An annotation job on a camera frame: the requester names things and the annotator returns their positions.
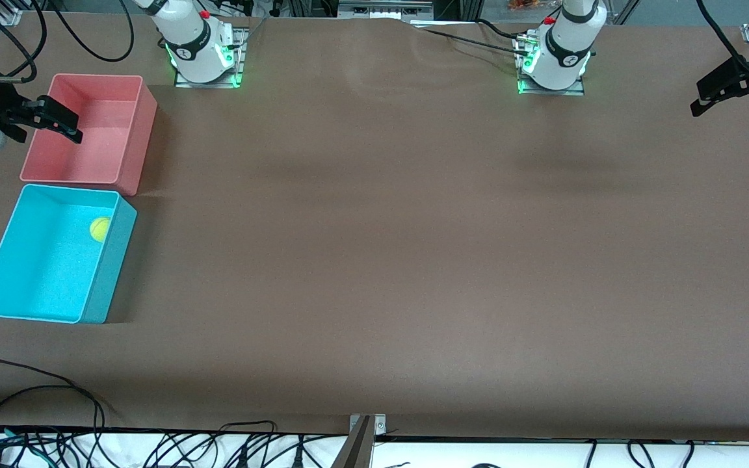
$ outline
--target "cable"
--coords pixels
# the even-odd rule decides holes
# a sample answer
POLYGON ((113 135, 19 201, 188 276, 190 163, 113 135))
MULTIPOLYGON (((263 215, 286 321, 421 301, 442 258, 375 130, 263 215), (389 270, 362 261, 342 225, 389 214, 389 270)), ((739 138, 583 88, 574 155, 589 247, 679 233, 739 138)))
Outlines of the cable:
POLYGON ((484 26, 489 27, 491 30, 493 30, 494 33, 498 34, 499 36, 502 36, 503 38, 508 38, 508 39, 516 38, 516 34, 511 34, 509 32, 502 31, 501 29, 498 29, 496 25, 494 25, 493 23, 490 23, 490 21, 486 19, 478 18, 475 20, 475 23, 484 24, 484 26))
POLYGON ((337 14, 334 12, 334 9, 331 8, 331 4, 328 3, 328 0, 321 0, 323 11, 325 11, 325 16, 334 18, 337 16, 337 14))
POLYGON ((526 51, 520 51, 520 50, 513 50, 511 48, 507 47, 499 47, 499 45, 493 45, 493 44, 487 44, 487 42, 479 42, 479 41, 473 41, 473 39, 467 39, 462 38, 461 36, 454 36, 452 34, 446 33, 446 32, 440 32, 440 31, 433 31, 432 29, 424 29, 424 31, 428 33, 437 34, 439 36, 444 36, 445 38, 455 39, 456 41, 463 41, 463 42, 469 42, 470 44, 476 44, 478 46, 487 47, 491 49, 496 49, 500 51, 509 51, 509 53, 515 54, 515 55, 527 55, 526 51))
POLYGON ((270 424, 270 432, 277 432, 279 430, 279 426, 276 426, 276 423, 271 420, 262 420, 262 421, 244 421, 244 422, 229 422, 227 424, 223 424, 219 428, 219 432, 221 430, 225 430, 228 427, 236 427, 236 426, 259 426, 259 424, 270 424))
POLYGON ((689 444, 689 452, 687 452, 687 458, 685 458, 684 462, 681 463, 681 468, 687 468, 690 460, 692 460, 692 454, 695 453, 695 442, 687 441, 687 444, 689 444))
POLYGON ((594 451, 597 450, 597 439, 591 439, 591 450, 588 451, 588 457, 585 460, 585 468, 591 468, 591 462, 594 460, 594 451))
POLYGON ((296 445, 296 453, 294 455, 294 462, 291 464, 291 468, 304 468, 302 463, 302 453, 306 449, 303 441, 306 439, 304 435, 299 436, 300 443, 296 445))
MULTIPOLYGON (((13 432, 10 432, 10 430, 8 430, 8 428, 4 429, 4 433, 5 433, 6 436, 11 436, 11 437, 15 437, 16 436, 16 434, 13 433, 13 432)), ((48 468, 58 468, 57 464, 54 463, 53 461, 51 461, 51 458, 48 457, 47 454, 42 454, 38 449, 36 449, 34 447, 29 447, 27 445, 27 442, 29 442, 29 440, 27 439, 27 434, 25 434, 25 447, 27 447, 27 449, 29 449, 31 451, 31 453, 33 453, 33 455, 38 456, 39 458, 43 459, 48 464, 48 468)))
POLYGON ((80 47, 85 49, 87 53, 90 53, 92 57, 102 60, 103 62, 120 62, 129 56, 131 50, 135 46, 135 27, 131 23, 131 15, 129 14, 129 9, 125 7, 125 3, 123 3, 123 0, 117 1, 120 3, 121 8, 123 8, 123 12, 125 13, 125 20, 129 24, 129 48, 127 48, 127 51, 125 51, 123 55, 117 58, 104 57, 91 50, 91 48, 89 48, 89 46, 86 45, 85 42, 83 42, 83 39, 80 39, 80 36, 77 36, 77 33, 74 32, 73 29, 71 29, 71 26, 68 24, 68 21, 66 21, 65 17, 63 17, 62 12, 60 12, 59 6, 57 6, 57 4, 55 3, 55 0, 48 0, 48 4, 51 6, 51 9, 53 9, 53 11, 57 13, 57 17, 60 18, 62 26, 65 26, 65 29, 68 29, 68 33, 71 35, 71 37, 74 38, 74 40, 77 41, 77 44, 80 44, 80 47))
POLYGON ((724 34, 722 29, 718 26, 718 23, 716 23, 716 20, 713 19, 713 17, 710 16, 710 12, 707 11, 707 6, 704 5, 704 0, 695 0, 696 3, 698 3, 698 10, 701 11, 702 17, 704 17, 704 20, 707 21, 707 24, 710 24, 710 28, 713 30, 714 33, 716 33, 717 38, 719 41, 722 42, 724 47, 729 51, 730 55, 733 57, 733 59, 736 61, 736 63, 743 68, 746 72, 749 73, 749 63, 744 59, 744 57, 741 56, 740 53, 736 50, 736 47, 734 47, 728 37, 724 34))
POLYGON ((264 444, 262 444, 262 447, 257 448, 256 450, 253 450, 251 453, 247 455, 247 460, 252 459, 253 456, 255 456, 257 453, 259 453, 259 450, 265 449, 264 455, 262 455, 262 462, 259 464, 259 466, 265 465, 265 460, 267 460, 268 457, 268 449, 270 449, 270 442, 278 441, 279 439, 285 437, 284 435, 277 435, 276 437, 273 436, 273 433, 268 434, 267 441, 265 441, 264 444))
POLYGON ((32 365, 25 365, 14 361, 7 361, 6 359, 0 359, 0 364, 4 365, 11 365, 11 367, 18 367, 21 369, 27 369, 30 371, 34 371, 36 373, 42 374, 44 376, 50 376, 54 379, 59 379, 65 382, 67 385, 36 385, 33 387, 29 387, 26 389, 23 389, 21 391, 18 391, 16 393, 11 394, 10 396, 7 396, 2 402, 0 402, 0 407, 2 407, 5 403, 9 402, 9 400, 12 400, 15 397, 18 397, 24 393, 27 393, 29 391, 36 391, 41 389, 47 389, 47 388, 63 388, 63 389, 71 389, 74 391, 77 391, 80 395, 83 395, 87 399, 91 400, 92 405, 94 406, 94 413, 92 417, 92 428, 94 430, 94 447, 92 447, 91 452, 89 453, 89 456, 86 459, 86 468, 89 468, 91 466, 91 459, 94 454, 94 451, 96 447, 99 446, 100 442, 100 432, 98 430, 98 420, 101 428, 106 427, 106 412, 104 411, 102 405, 95 396, 92 395, 90 391, 87 391, 86 389, 82 388, 81 386, 77 385, 77 383, 74 382, 74 380, 69 379, 65 376, 60 376, 59 374, 54 374, 53 372, 48 372, 47 370, 39 369, 38 367, 32 367, 32 365))
POLYGON ((628 441, 626 444, 626 450, 629 452, 629 457, 632 458, 632 462, 635 462, 635 465, 639 466, 640 468, 647 468, 641 462, 639 462, 638 459, 635 458, 634 454, 632 453, 632 444, 640 445, 640 448, 643 450, 643 454, 646 455, 646 459, 649 460, 648 468, 655 468, 655 462, 651 460, 651 455, 649 455, 649 451, 646 450, 646 446, 638 441, 635 441, 635 439, 632 439, 632 441, 628 441))
POLYGON ((250 434, 248 435, 246 441, 244 441, 244 444, 239 447, 238 450, 233 452, 233 455, 227 460, 223 468, 232 468, 233 463, 237 463, 237 467, 246 468, 247 461, 252 457, 253 455, 256 455, 256 453, 262 449, 262 447, 265 447, 265 445, 270 444, 271 441, 275 441, 276 439, 282 438, 283 435, 277 436, 276 439, 270 439, 271 434, 268 434, 268 439, 265 441, 265 445, 262 445, 262 435, 258 434, 250 434), (256 438, 256 442, 251 445, 250 442, 253 440, 253 438, 256 438), (247 450, 250 450, 252 448, 259 447, 258 450, 254 450, 253 453, 250 453, 248 455, 247 450))
POLYGON ((13 36, 13 33, 10 32, 6 27, 2 26, 2 24, 0 24, 0 31, 8 39, 10 39, 11 42, 13 42, 13 45, 15 45, 17 49, 19 49, 21 55, 25 57, 25 62, 27 62, 27 65, 30 66, 31 68, 31 73, 29 74, 29 76, 19 78, 19 83, 32 82, 34 78, 36 78, 36 63, 33 62, 33 58, 31 57, 31 54, 29 54, 25 46, 22 45, 21 42, 19 42, 19 40, 15 36, 13 36))
POLYGON ((183 462, 183 460, 186 460, 187 463, 190 464, 190 467, 194 467, 195 465, 193 465, 193 463, 194 462, 198 462, 198 460, 202 459, 210 451, 210 448, 212 447, 212 445, 216 445, 216 459, 213 460, 213 462, 210 464, 210 466, 215 466, 216 465, 216 461, 218 460, 218 445, 216 444, 216 438, 219 435, 220 434, 207 434, 207 438, 203 439, 202 442, 200 442, 195 447, 192 447, 186 453, 184 453, 184 451, 181 450, 181 447, 178 447, 178 451, 181 453, 181 458, 179 458, 178 460, 176 460, 175 463, 173 463, 172 465, 170 465, 170 468, 177 468, 178 464, 181 463, 181 462, 183 462), (195 460, 191 459, 190 455, 192 455, 192 453, 194 451, 200 449, 203 445, 206 445, 206 448, 204 449, 204 451, 202 451, 202 455, 197 456, 195 460))
POLYGON ((311 455, 311 452, 309 452, 308 449, 306 449, 306 445, 305 444, 302 445, 302 451, 304 452, 304 454, 306 454, 306 456, 309 459, 311 459, 312 462, 314 462, 314 465, 316 465, 317 468, 323 468, 323 465, 321 465, 320 462, 318 462, 317 459, 315 459, 314 456, 311 455))
MULTIPOLYGON (((303 441, 302 443, 303 444, 307 444, 308 442, 320 441, 320 439, 328 439, 329 437, 342 437, 342 436, 341 435, 320 435, 320 436, 318 435, 316 437, 312 437, 310 439, 307 439, 306 441, 303 441)), ((291 445, 290 447, 286 448, 285 450, 280 451, 275 456, 270 457, 270 459, 267 460, 267 462, 262 463, 261 465, 259 465, 259 468, 267 468, 271 463, 274 462, 274 460, 276 460, 280 456, 285 455, 285 453, 288 453, 288 451, 294 450, 295 448, 297 448, 298 445, 299 445, 299 442, 295 443, 294 445, 291 445)))
MULTIPOLYGON (((36 3, 36 0, 30 0, 31 5, 33 6, 33 9, 36 10, 36 17, 39 19, 39 43, 36 44, 36 48, 33 49, 33 53, 31 54, 30 60, 36 60, 36 57, 39 56, 39 54, 42 52, 42 50, 45 48, 45 40, 48 38, 48 26, 45 24, 45 15, 42 14, 42 8, 40 8, 39 4, 36 3)), ((31 63, 29 60, 25 59, 25 62, 21 63, 20 66, 17 66, 12 72, 9 72, 6 74, 6 77, 15 77, 18 72, 23 71, 26 66, 30 66, 31 63)))

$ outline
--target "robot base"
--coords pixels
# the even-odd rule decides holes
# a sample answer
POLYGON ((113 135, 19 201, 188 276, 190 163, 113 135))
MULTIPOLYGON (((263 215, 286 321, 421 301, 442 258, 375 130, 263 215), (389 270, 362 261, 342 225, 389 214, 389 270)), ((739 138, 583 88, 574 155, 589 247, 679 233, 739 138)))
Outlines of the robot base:
POLYGON ((232 66, 232 68, 221 74, 220 77, 211 81, 210 83, 194 83, 190 80, 187 80, 187 78, 184 78, 182 74, 176 71, 175 87, 216 89, 240 88, 241 77, 244 74, 244 60, 247 59, 247 42, 245 41, 248 34, 250 34, 250 29, 248 29, 248 27, 233 27, 232 40, 227 41, 226 44, 238 45, 237 48, 231 51, 231 53, 233 54, 234 65, 232 66))
MULTIPOLYGON (((535 29, 528 31, 528 34, 521 34, 517 38, 512 39, 514 44, 514 50, 526 51, 528 54, 533 54, 533 49, 538 47, 538 36, 535 29)), ((547 89, 539 86, 533 78, 525 73, 525 63, 532 57, 532 55, 517 55, 516 56, 516 76, 518 80, 518 91, 519 94, 549 94, 552 96, 583 96, 585 95, 585 88, 583 88, 583 78, 577 78, 573 85, 565 89, 547 89)))

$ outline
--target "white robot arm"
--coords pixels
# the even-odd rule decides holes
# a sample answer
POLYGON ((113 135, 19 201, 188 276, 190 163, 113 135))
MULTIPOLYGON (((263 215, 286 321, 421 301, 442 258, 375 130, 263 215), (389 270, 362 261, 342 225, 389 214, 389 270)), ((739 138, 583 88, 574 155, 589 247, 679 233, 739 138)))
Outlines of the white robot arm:
POLYGON ((565 0, 556 23, 529 31, 537 36, 538 45, 531 48, 532 56, 524 61, 522 71, 543 88, 569 88, 585 71, 606 14, 603 0, 565 0))
POLYGON ((216 80, 235 65, 233 27, 207 12, 197 12, 192 0, 134 0, 152 17, 163 34, 172 62, 194 83, 216 80))

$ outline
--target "metal mounting plate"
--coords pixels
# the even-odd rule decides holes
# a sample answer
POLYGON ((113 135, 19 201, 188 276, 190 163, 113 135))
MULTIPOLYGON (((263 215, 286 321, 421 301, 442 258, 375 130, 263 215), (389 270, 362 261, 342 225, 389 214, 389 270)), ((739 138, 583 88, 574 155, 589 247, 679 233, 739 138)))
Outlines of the metal mounting plate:
MULTIPOLYGON (((351 415, 348 418, 348 431, 351 432, 354 429, 354 424, 360 419, 360 415, 351 415)), ((386 433, 386 415, 374 415, 374 434, 376 436, 382 436, 386 433)))

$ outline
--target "black cable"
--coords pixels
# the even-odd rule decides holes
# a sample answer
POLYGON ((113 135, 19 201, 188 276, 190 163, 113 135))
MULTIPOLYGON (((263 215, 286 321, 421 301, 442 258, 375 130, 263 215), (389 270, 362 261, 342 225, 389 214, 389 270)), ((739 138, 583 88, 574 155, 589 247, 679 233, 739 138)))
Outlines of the black cable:
POLYGON ((94 456, 94 449, 96 448, 96 449, 100 450, 101 455, 103 456, 103 458, 105 458, 107 460, 107 462, 109 462, 110 465, 112 465, 114 468, 122 468, 121 465, 117 465, 115 463, 115 461, 112 460, 112 458, 108 456, 108 454, 106 453, 106 450, 104 450, 103 447, 102 447, 102 445, 100 445, 100 437, 98 437, 98 434, 96 432, 94 433, 94 435, 95 435, 94 445, 92 445, 92 450, 88 454, 86 453, 85 450, 83 450, 83 449, 80 448, 80 445, 77 445, 77 437, 81 437, 81 436, 85 436, 85 435, 87 436, 89 434, 91 434, 91 433, 75 435, 74 437, 72 437, 71 438, 71 445, 72 445, 72 447, 74 447, 75 450, 77 450, 78 452, 80 452, 81 455, 83 455, 84 457, 86 457, 86 460, 87 460, 88 463, 91 462, 91 459, 94 456))
POLYGON ((17 49, 19 49, 21 55, 25 57, 25 62, 27 62, 27 65, 31 68, 31 73, 29 76, 19 78, 19 83, 29 83, 36 78, 36 63, 33 62, 33 58, 31 57, 31 54, 27 52, 27 49, 24 45, 19 42, 19 40, 13 36, 13 33, 11 33, 6 27, 2 26, 2 23, 0 23, 0 31, 5 35, 8 39, 10 39, 11 42, 13 42, 13 45, 16 46, 17 49))
POLYGON ((632 444, 638 444, 640 445, 640 448, 643 450, 643 454, 646 455, 646 459, 649 461, 648 468, 655 468, 655 462, 651 460, 651 455, 649 455, 649 451, 646 450, 646 446, 638 441, 628 441, 626 444, 626 450, 629 452, 629 457, 632 459, 632 462, 635 462, 635 465, 639 466, 639 468, 647 468, 647 466, 643 465, 641 462, 639 462, 638 459, 635 458, 634 453, 632 453, 632 444))
MULTIPOLYGON (((43 438, 42 436, 40 436, 40 435, 39 435, 39 433, 38 433, 38 432, 37 432, 37 433, 35 433, 35 434, 34 434, 34 436, 35 436, 35 438, 37 438, 37 439, 44 439, 44 438, 43 438)), ((47 442, 47 443, 48 443, 48 444, 50 444, 50 443, 53 443, 53 442, 54 442, 54 440, 53 440, 53 439, 48 439, 48 442, 47 442)), ((36 447, 36 449, 35 449, 35 450, 39 450, 39 451, 40 451, 40 452, 42 453, 42 455, 44 455, 44 456, 45 456, 45 457, 46 457, 47 459, 49 459, 49 460, 51 460, 51 462, 53 462, 53 464, 54 464, 54 466, 55 466, 56 468, 59 468, 59 465, 60 465, 60 460, 57 460, 57 461, 53 461, 53 459, 51 459, 51 453, 50 453, 50 452, 48 452, 48 450, 46 450, 46 449, 45 449, 45 445, 46 445, 46 444, 41 444, 41 445, 39 445, 38 447, 36 447)), ((62 465, 63 465, 63 467, 65 467, 65 468, 68 468, 68 464, 66 464, 66 463, 62 463, 62 465)))
POLYGON ((69 438, 68 436, 60 432, 59 429, 56 429, 56 427, 53 426, 45 426, 45 428, 57 433, 55 442, 57 446, 57 453, 59 453, 60 456, 59 462, 66 466, 66 468, 70 468, 68 462, 65 460, 66 449, 68 449, 69 451, 74 453, 74 461, 77 462, 77 468, 81 468, 80 458, 77 457, 77 451, 72 450, 71 446, 68 444, 68 442, 70 442, 73 437, 69 438))
POLYGON ((486 19, 478 18, 476 19, 475 23, 484 24, 484 26, 489 27, 491 30, 493 30, 494 33, 498 34, 499 36, 502 36, 503 38, 508 38, 508 39, 516 38, 516 34, 511 34, 509 32, 502 31, 501 29, 498 29, 496 27, 496 24, 490 23, 490 21, 486 19))
POLYGON ((331 8, 331 4, 328 3, 328 0, 321 0, 321 3, 323 5, 323 11, 325 11, 325 16, 331 18, 337 16, 337 14, 334 12, 334 9, 331 8))
POLYGON ((265 449, 265 455, 262 455, 262 462, 261 462, 261 464, 259 464, 259 466, 264 466, 265 465, 265 460, 267 460, 268 450, 270 450, 270 444, 271 444, 271 442, 276 442, 279 439, 285 437, 285 435, 280 434, 280 435, 277 435, 276 437, 274 437, 273 433, 270 433, 270 434, 267 435, 267 437, 268 437, 267 440, 265 441, 265 443, 261 444, 261 447, 258 447, 259 444, 254 445, 254 447, 258 447, 258 448, 256 448, 256 450, 253 450, 251 453, 249 453, 247 455, 247 460, 252 459, 253 456, 255 456, 257 453, 259 453, 259 450, 265 449))
MULTIPOLYGON (((47 428, 57 433, 54 439, 47 439, 48 444, 56 445, 56 450, 49 452, 45 449, 45 444, 39 445, 38 450, 42 451, 42 454, 47 456, 49 459, 51 459, 51 456, 53 456, 53 454, 56 452, 57 456, 59 456, 59 459, 55 463, 57 465, 62 465, 63 468, 71 468, 71 466, 68 465, 68 462, 65 460, 65 450, 63 450, 63 447, 67 447, 68 445, 66 444, 66 442, 60 441, 60 437, 64 437, 65 435, 62 432, 59 432, 59 430, 57 430, 55 427, 48 426, 47 428)), ((44 439, 42 436, 40 436, 39 432, 35 432, 34 436, 37 439, 44 439)), ((79 466, 80 459, 75 458, 75 460, 77 460, 77 464, 79 466)))
POLYGON ((321 465, 320 462, 318 462, 317 459, 315 459, 314 456, 311 455, 311 452, 306 449, 306 446, 304 444, 302 445, 302 451, 309 459, 311 459, 312 462, 314 462, 314 465, 316 465, 317 468, 323 468, 323 465, 321 465))
POLYGON ((302 463, 302 453, 306 449, 303 441, 306 439, 304 435, 299 436, 300 443, 296 446, 296 453, 294 453, 294 462, 291 464, 291 468, 304 468, 302 463))
POLYGON ((487 47, 491 49, 496 49, 500 51, 509 51, 509 53, 515 54, 515 55, 527 55, 526 51, 520 51, 520 50, 513 50, 511 48, 507 47, 499 47, 499 45, 493 45, 493 44, 487 44, 487 42, 480 42, 480 41, 473 41, 473 39, 467 39, 462 38, 461 36, 454 36, 452 34, 449 34, 447 32, 440 32, 440 31, 433 31, 432 29, 428 29, 428 27, 424 28, 424 31, 428 33, 437 34, 439 36, 444 36, 445 38, 455 39, 457 41, 463 41, 463 42, 469 42, 470 44, 476 44, 478 46, 487 47))
POLYGON ((11 463, 11 466, 13 468, 19 468, 19 462, 21 462, 21 457, 25 455, 25 450, 27 450, 27 441, 25 441, 25 444, 21 446, 21 450, 19 450, 19 455, 16 456, 16 459, 13 460, 11 463))
POLYGON ((728 37, 724 34, 722 29, 718 26, 718 23, 716 23, 716 20, 713 19, 713 17, 710 16, 710 12, 707 11, 707 6, 704 5, 704 0, 695 0, 696 3, 698 3, 698 10, 701 11, 702 17, 704 17, 704 20, 707 21, 707 24, 710 24, 710 28, 713 30, 714 33, 716 33, 717 38, 719 41, 722 42, 724 47, 728 50, 728 53, 733 57, 733 59, 736 61, 736 63, 743 68, 746 72, 749 73, 749 63, 745 60, 743 56, 741 56, 740 53, 736 50, 736 47, 734 47, 728 37))
POLYGON ((585 468, 591 468, 591 462, 594 460, 594 451, 597 450, 597 439, 591 439, 591 450, 588 451, 588 457, 585 460, 585 468))
POLYGON ((178 447, 178 445, 179 445, 179 444, 182 444, 182 443, 184 443, 184 442, 186 442, 186 441, 189 441, 189 439, 193 438, 193 436, 195 436, 195 434, 190 434, 190 435, 188 435, 187 437, 185 437, 185 438, 181 439, 181 441, 176 441, 176 443, 175 443, 174 445, 172 445, 172 448, 170 448, 169 450, 167 450, 167 451, 165 451, 164 453, 162 453, 162 454, 161 454, 160 456, 158 456, 158 457, 157 457, 157 458, 156 458, 156 459, 154 460, 154 462, 152 462, 152 466, 151 466, 151 468, 155 468, 155 466, 158 466, 158 463, 159 463, 159 462, 160 462, 161 460, 163 460, 163 458, 164 458, 164 457, 166 456, 166 454, 168 454, 168 453, 169 453, 170 451, 173 451, 173 450, 174 450, 174 449, 175 449, 176 447, 178 447))
MULTIPOLYGON (((246 441, 244 441, 244 444, 241 445, 235 452, 233 452, 233 455, 227 460, 227 462, 222 466, 222 468, 232 468, 234 463, 237 463, 237 467, 239 466, 247 466, 247 460, 250 459, 251 456, 255 455, 255 453, 258 452, 258 450, 254 450, 253 453, 248 455, 248 450, 252 448, 259 447, 259 450, 261 450, 264 445, 262 445, 262 435, 260 434, 250 434, 247 436, 246 441), (253 445, 250 444, 251 441, 253 441, 253 438, 256 438, 256 441, 253 443, 253 445)), ((268 441, 265 442, 265 444, 269 444, 271 442, 270 440, 270 434, 268 434, 268 441)))
POLYGON ((74 32, 73 29, 71 29, 71 26, 68 24, 68 21, 66 21, 65 17, 63 17, 62 12, 60 12, 59 6, 54 3, 54 0, 48 0, 48 4, 51 6, 51 10, 57 13, 57 17, 60 18, 62 26, 65 26, 65 29, 68 29, 68 33, 71 35, 71 37, 74 38, 74 40, 77 41, 77 44, 80 44, 80 47, 87 51, 87 53, 91 54, 92 57, 95 57, 95 59, 100 59, 103 62, 120 62, 128 57, 129 54, 131 54, 131 50, 135 46, 135 27, 131 23, 131 15, 129 14, 129 9, 125 7, 125 3, 123 3, 123 0, 117 1, 123 8, 123 12, 125 13, 125 20, 127 20, 127 23, 129 24, 129 48, 127 48, 127 51, 125 51, 122 56, 119 56, 117 58, 104 57, 91 50, 91 48, 89 48, 89 46, 86 45, 85 42, 83 42, 83 39, 80 39, 80 36, 77 36, 77 33, 74 32))
MULTIPOLYGON (((178 460, 176 460, 175 463, 170 465, 170 468, 178 468, 178 464, 183 462, 183 460, 186 460, 187 463, 190 464, 190 467, 193 468, 194 467, 193 463, 198 462, 198 460, 202 459, 210 451, 210 448, 212 447, 212 445, 216 444, 216 438, 218 436, 219 436, 218 434, 216 435, 208 434, 207 438, 203 439, 198 445, 196 445, 195 447, 192 447, 186 453, 184 453, 184 451, 181 450, 181 447, 178 447, 178 451, 181 453, 181 458, 179 458, 178 460), (202 448, 203 445, 206 445, 206 448, 204 449, 204 451, 202 451, 202 455, 197 456, 195 460, 191 459, 190 455, 192 455, 194 451, 202 448)), ((216 460, 218 460, 218 445, 216 445, 216 460)), ((215 466, 216 460, 213 460, 210 466, 215 466)))
POLYGON ((241 421, 241 422, 229 422, 227 424, 223 424, 219 430, 225 430, 228 427, 237 427, 237 426, 259 426, 259 424, 270 424, 270 432, 277 432, 279 430, 279 426, 276 426, 276 423, 271 420, 261 420, 261 421, 241 421))
POLYGON ((158 442, 157 445, 155 445, 155 449, 153 449, 151 452, 149 452, 149 456, 146 457, 145 460, 143 460, 143 466, 146 467, 146 464, 149 463, 149 459, 151 459, 152 456, 158 456, 158 449, 161 448, 164 444, 166 444, 167 438, 171 438, 168 433, 164 432, 164 435, 161 436, 161 441, 158 442))
POLYGON ((681 463, 681 468, 687 468, 690 460, 692 460, 692 454, 695 453, 695 442, 687 441, 687 444, 689 444, 689 452, 687 452, 687 458, 685 458, 684 462, 681 463))
MULTIPOLYGON (((36 0, 30 0, 31 5, 33 6, 33 9, 36 10, 36 17, 39 18, 39 42, 36 44, 36 48, 33 49, 33 53, 31 54, 31 60, 36 60, 36 57, 39 56, 39 54, 42 52, 42 50, 45 48, 45 40, 47 40, 48 37, 48 26, 45 24, 45 15, 42 14, 42 8, 40 8, 39 4, 36 3, 36 0)), ((12 72, 9 72, 5 76, 7 77, 15 77, 18 72, 23 71, 26 66, 30 66, 31 63, 29 60, 25 59, 25 62, 21 63, 20 66, 17 66, 12 72)))
MULTIPOLYGON (((341 435, 320 435, 320 436, 318 435, 316 437, 312 437, 310 439, 307 439, 306 441, 303 441, 302 443, 303 444, 307 444, 308 442, 320 441, 320 439, 328 439, 329 437, 341 437, 341 435)), ((274 455, 273 457, 270 457, 270 459, 267 460, 267 462, 259 465, 259 468, 267 468, 271 463, 274 462, 274 460, 276 460, 280 456, 285 455, 285 453, 288 453, 288 451, 294 450, 295 448, 297 448, 298 445, 299 445, 299 442, 295 443, 294 445, 291 445, 290 447, 286 448, 285 450, 280 451, 278 454, 274 455)))
POLYGON ((94 412, 92 416, 92 429, 94 430, 94 447, 92 447, 91 452, 87 456, 86 459, 86 468, 89 468, 91 466, 92 456, 94 454, 94 451, 96 447, 98 447, 100 442, 100 436, 101 432, 98 430, 98 420, 99 426, 101 428, 106 427, 106 412, 104 411, 102 405, 95 396, 90 391, 87 391, 86 389, 82 388, 80 385, 77 385, 77 383, 74 382, 74 380, 69 379, 65 376, 60 376, 59 374, 54 374, 53 372, 48 372, 47 370, 39 369, 38 367, 32 367, 32 365, 25 365, 14 361, 7 361, 6 359, 0 359, 0 364, 4 365, 11 365, 11 367, 18 367, 21 369, 27 369, 30 371, 34 371, 36 373, 42 374, 44 376, 50 376, 54 379, 59 379, 65 382, 67 385, 36 385, 33 387, 29 387, 26 389, 23 389, 21 391, 18 391, 16 393, 11 394, 10 396, 7 396, 2 402, 0 402, 0 407, 2 407, 5 403, 9 402, 9 400, 12 400, 15 397, 18 397, 19 395, 22 395, 24 393, 27 393, 29 391, 36 391, 36 390, 42 390, 42 389, 49 389, 49 388, 62 388, 62 389, 70 389, 77 391, 81 396, 86 397, 87 399, 91 400, 92 405, 94 406, 94 412))

